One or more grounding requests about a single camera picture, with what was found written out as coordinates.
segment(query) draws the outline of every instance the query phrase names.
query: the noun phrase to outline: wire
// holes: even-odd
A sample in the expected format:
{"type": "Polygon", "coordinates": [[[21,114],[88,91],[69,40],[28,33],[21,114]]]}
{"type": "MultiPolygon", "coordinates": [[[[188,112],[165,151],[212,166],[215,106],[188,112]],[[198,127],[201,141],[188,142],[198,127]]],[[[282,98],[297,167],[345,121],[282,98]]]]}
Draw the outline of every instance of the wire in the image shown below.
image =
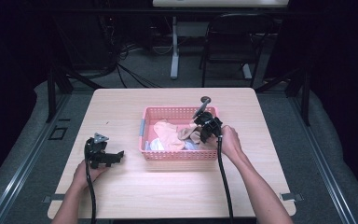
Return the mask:
{"type": "Polygon", "coordinates": [[[227,183],[227,179],[226,179],[226,173],[225,173],[225,168],[223,166],[223,161],[222,161],[222,143],[223,143],[223,135],[222,135],[222,129],[219,126],[219,136],[217,137],[217,160],[219,163],[219,168],[220,168],[220,174],[222,175],[222,179],[223,179],[223,184],[225,186],[225,192],[226,192],[226,197],[227,197],[227,205],[228,205],[228,212],[229,212],[229,219],[230,219],[230,223],[233,224],[234,223],[234,214],[232,211],[232,202],[231,202],[231,196],[229,193],[229,188],[228,188],[228,183],[227,183]]]}
{"type": "Polygon", "coordinates": [[[84,162],[86,163],[86,178],[87,178],[87,183],[89,184],[89,194],[91,195],[91,202],[92,202],[91,224],[95,224],[97,222],[97,220],[95,218],[97,205],[96,205],[96,201],[95,201],[94,187],[92,186],[92,181],[91,181],[91,176],[90,176],[89,158],[87,158],[87,156],[86,156],[86,151],[85,151],[85,161],[84,162]]]}
{"type": "Polygon", "coordinates": [[[147,80],[146,78],[144,78],[144,77],[141,77],[141,76],[139,76],[139,75],[137,75],[137,74],[135,74],[135,73],[133,73],[132,71],[130,71],[128,68],[126,68],[126,67],[124,67],[123,65],[121,65],[121,64],[117,64],[117,69],[118,68],[122,68],[124,71],[126,71],[129,75],[131,75],[132,77],[133,77],[133,79],[135,79],[135,81],[137,81],[140,85],[142,85],[143,87],[145,87],[145,88],[161,88],[158,84],[155,84],[155,83],[153,83],[152,81],[149,81],[149,80],[147,80]]]}
{"type": "MultiPolygon", "coordinates": [[[[189,40],[191,37],[186,37],[184,40],[182,40],[180,43],[178,43],[178,46],[182,45],[183,43],[185,43],[187,40],[189,40]]],[[[159,54],[159,55],[164,55],[164,54],[167,54],[171,51],[171,49],[173,48],[173,45],[170,45],[170,46],[155,46],[153,47],[153,51],[156,53],[156,54],[159,54]],[[156,49],[162,49],[162,48],[169,48],[167,49],[166,51],[164,52],[158,52],[156,49]]]]}
{"type": "MultiPolygon", "coordinates": [[[[67,43],[69,43],[72,46],[72,49],[75,51],[75,53],[77,54],[77,56],[84,62],[86,63],[86,65],[88,65],[89,67],[94,67],[85,57],[83,57],[83,55],[79,52],[79,50],[77,49],[77,47],[75,46],[75,44],[72,42],[72,40],[68,37],[68,35],[65,33],[65,31],[61,28],[61,26],[59,25],[58,22],[55,22],[58,31],[60,32],[60,34],[66,39],[67,43]]],[[[108,75],[109,73],[111,73],[112,71],[110,69],[105,69],[103,71],[101,71],[99,74],[96,75],[91,75],[90,78],[94,78],[94,77],[104,77],[106,75],[108,75]]]]}
{"type": "Polygon", "coordinates": [[[121,76],[120,69],[118,68],[118,66],[117,66],[117,72],[118,72],[118,76],[120,77],[121,84],[123,84],[124,88],[127,89],[127,86],[124,83],[123,77],[121,76]]]}
{"type": "Polygon", "coordinates": [[[131,51],[134,51],[134,50],[137,50],[137,49],[142,49],[142,48],[139,48],[136,44],[134,43],[130,43],[130,44],[123,44],[123,48],[121,49],[121,52],[120,52],[120,57],[119,59],[120,60],[125,60],[127,59],[127,56],[130,54],[131,51]]]}
{"type": "Polygon", "coordinates": [[[168,20],[167,20],[167,17],[164,17],[164,20],[165,20],[165,23],[166,23],[167,26],[168,26],[168,29],[170,29],[170,32],[172,33],[172,28],[171,28],[170,23],[169,23],[168,20]]]}

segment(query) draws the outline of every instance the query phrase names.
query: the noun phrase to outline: pink plastic basket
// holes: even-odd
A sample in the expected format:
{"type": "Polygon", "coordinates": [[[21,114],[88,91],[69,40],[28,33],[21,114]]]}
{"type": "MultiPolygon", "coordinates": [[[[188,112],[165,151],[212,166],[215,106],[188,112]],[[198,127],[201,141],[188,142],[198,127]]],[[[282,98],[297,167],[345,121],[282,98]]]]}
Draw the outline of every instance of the pink plastic basket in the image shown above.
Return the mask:
{"type": "MultiPolygon", "coordinates": [[[[178,127],[178,130],[189,127],[193,115],[199,107],[167,107],[150,106],[145,109],[140,130],[140,151],[148,161],[211,161],[216,160],[217,150],[151,150],[146,149],[147,144],[158,136],[154,132],[154,125],[166,119],[169,123],[178,127]]],[[[207,107],[205,111],[217,116],[215,107],[207,107]]]]}

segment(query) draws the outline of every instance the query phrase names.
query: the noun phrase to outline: hand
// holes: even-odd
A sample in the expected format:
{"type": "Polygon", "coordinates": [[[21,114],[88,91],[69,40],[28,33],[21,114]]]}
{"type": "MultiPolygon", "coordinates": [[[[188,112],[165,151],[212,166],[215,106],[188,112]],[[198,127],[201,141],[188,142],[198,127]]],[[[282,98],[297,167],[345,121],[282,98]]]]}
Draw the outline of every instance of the hand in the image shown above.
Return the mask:
{"type": "MultiPolygon", "coordinates": [[[[97,169],[92,169],[89,166],[89,175],[91,176],[91,181],[94,181],[101,173],[105,172],[108,167],[98,167],[97,169]]],[[[83,160],[81,163],[78,164],[75,174],[74,180],[72,181],[73,187],[77,187],[80,189],[84,189],[88,186],[87,178],[86,178],[86,163],[83,160]]]]}
{"type": "Polygon", "coordinates": [[[224,126],[222,128],[223,144],[222,153],[233,161],[238,157],[243,157],[245,154],[242,151],[240,138],[234,128],[230,126],[224,126]]]}

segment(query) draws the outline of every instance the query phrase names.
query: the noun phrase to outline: desk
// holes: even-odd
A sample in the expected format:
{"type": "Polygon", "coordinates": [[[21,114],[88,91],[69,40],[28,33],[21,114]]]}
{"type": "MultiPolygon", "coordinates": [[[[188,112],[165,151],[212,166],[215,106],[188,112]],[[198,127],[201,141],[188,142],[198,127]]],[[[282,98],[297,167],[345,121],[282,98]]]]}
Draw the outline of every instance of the desk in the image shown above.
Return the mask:
{"type": "MultiPolygon", "coordinates": [[[[212,98],[209,106],[218,109],[224,124],[236,128],[243,150],[276,194],[290,192],[254,90],[188,88],[94,92],[55,193],[67,191],[83,160],[86,141],[98,132],[110,137],[107,153],[124,150],[125,156],[94,182],[97,218],[228,217],[217,160],[146,161],[138,149],[141,119],[147,106],[200,106],[204,95],[212,98]]],[[[223,163],[234,216],[254,217],[238,170],[224,155],[223,163]]],[[[55,216],[61,203],[52,201],[48,217],[55,216]]],[[[282,203],[291,216],[296,212],[293,202],[282,203]]],[[[90,216],[90,193],[85,190],[79,217],[90,216]]]]}
{"type": "MultiPolygon", "coordinates": [[[[285,8],[289,0],[153,0],[153,7],[263,7],[285,8]]],[[[179,49],[177,42],[177,20],[172,20],[172,63],[171,79],[178,78],[179,49]]]]}

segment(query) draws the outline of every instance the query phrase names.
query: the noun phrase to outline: chair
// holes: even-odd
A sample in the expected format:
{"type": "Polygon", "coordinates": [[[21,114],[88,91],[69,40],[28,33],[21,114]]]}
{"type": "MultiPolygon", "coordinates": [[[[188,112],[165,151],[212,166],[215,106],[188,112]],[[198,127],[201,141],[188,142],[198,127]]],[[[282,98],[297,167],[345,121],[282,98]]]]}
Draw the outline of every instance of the chair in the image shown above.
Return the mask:
{"type": "Polygon", "coordinates": [[[265,14],[226,13],[210,21],[200,60],[202,87],[205,87],[206,65],[208,63],[247,63],[255,65],[250,87],[255,74],[265,37],[271,32],[273,19],[265,14]]]}

